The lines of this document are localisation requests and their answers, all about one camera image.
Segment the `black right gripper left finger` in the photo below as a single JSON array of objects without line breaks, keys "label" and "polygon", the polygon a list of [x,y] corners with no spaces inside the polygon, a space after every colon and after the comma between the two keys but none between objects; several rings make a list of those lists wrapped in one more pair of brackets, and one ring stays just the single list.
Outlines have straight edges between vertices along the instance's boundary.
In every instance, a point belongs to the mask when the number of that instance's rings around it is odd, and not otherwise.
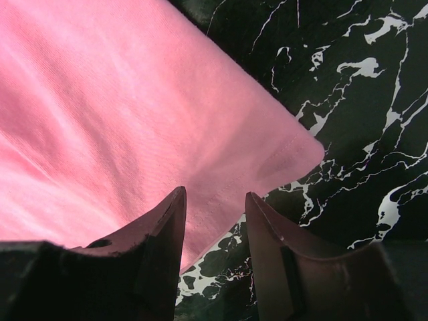
[{"label": "black right gripper left finger", "polygon": [[1,244],[2,320],[172,320],[187,194],[87,247]]}]

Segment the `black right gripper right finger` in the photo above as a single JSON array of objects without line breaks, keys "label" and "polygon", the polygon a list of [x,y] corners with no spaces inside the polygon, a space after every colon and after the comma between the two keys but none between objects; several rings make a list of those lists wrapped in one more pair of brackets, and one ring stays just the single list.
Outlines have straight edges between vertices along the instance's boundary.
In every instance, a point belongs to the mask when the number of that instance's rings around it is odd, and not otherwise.
[{"label": "black right gripper right finger", "polygon": [[281,216],[255,193],[245,198],[261,320],[426,320],[427,244],[329,243]]}]

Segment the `pink t-shirt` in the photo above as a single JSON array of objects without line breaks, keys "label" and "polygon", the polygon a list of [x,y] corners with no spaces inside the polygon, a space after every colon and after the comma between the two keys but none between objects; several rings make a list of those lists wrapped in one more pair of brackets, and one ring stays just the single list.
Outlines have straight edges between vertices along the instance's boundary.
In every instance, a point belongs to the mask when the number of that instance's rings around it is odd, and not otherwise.
[{"label": "pink t-shirt", "polygon": [[187,190],[181,269],[322,145],[167,1],[1,2],[1,239],[85,246]]}]

